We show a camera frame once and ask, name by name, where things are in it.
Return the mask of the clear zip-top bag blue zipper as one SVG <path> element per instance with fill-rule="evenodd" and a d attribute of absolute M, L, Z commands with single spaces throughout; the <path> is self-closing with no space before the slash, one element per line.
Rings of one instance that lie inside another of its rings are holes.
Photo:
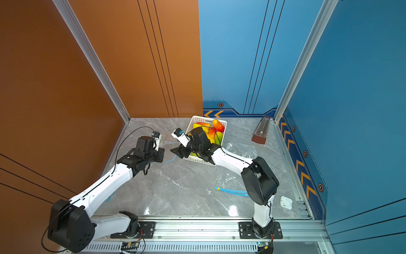
<path fill-rule="evenodd" d="M 173 148 L 178 148 L 179 143 L 177 143 L 177 142 L 164 143 L 161 145 L 161 147 L 165 150 L 162 164 L 173 162 L 178 157 L 176 154 L 174 154 L 170 150 Z"/>

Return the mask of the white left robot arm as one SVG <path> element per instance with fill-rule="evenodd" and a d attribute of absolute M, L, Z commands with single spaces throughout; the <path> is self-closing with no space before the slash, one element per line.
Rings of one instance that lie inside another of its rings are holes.
<path fill-rule="evenodd" d="M 124 238 L 138 236 L 137 215 L 120 211 L 116 215 L 96 217 L 96 210 L 119 187 L 146 173 L 152 163 L 161 163 L 165 150 L 159 146 L 161 134 L 138 138 L 136 147 L 122 156 L 103 177 L 68 201 L 59 200 L 51 208 L 45 236 L 72 253 L 84 250 L 93 240 L 110 235 Z"/>

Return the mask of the yellow mango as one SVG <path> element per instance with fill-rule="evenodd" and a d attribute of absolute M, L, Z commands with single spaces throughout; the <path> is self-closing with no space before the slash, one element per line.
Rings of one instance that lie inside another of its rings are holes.
<path fill-rule="evenodd" d="M 198 123 L 193 124 L 193 129 L 196 129 L 196 128 L 199 128 L 199 127 L 202 127 L 203 131 L 206 134 L 209 134 L 209 130 L 211 128 L 211 125 L 209 123 L 198 122 Z"/>

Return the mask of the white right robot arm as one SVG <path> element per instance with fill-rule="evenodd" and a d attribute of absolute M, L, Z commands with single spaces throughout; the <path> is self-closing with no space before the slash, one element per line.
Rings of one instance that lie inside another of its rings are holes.
<path fill-rule="evenodd" d="M 240 175 L 248 196 L 254 202 L 254 234 L 262 239 L 273 237 L 276 221 L 272 216 L 272 205 L 280 183 L 265 159 L 244 158 L 211 143 L 202 127 L 195 128 L 190 133 L 177 128 L 171 135 L 180 142 L 178 148 L 171 149 L 179 158 L 189 158 L 194 153 L 205 162 Z"/>

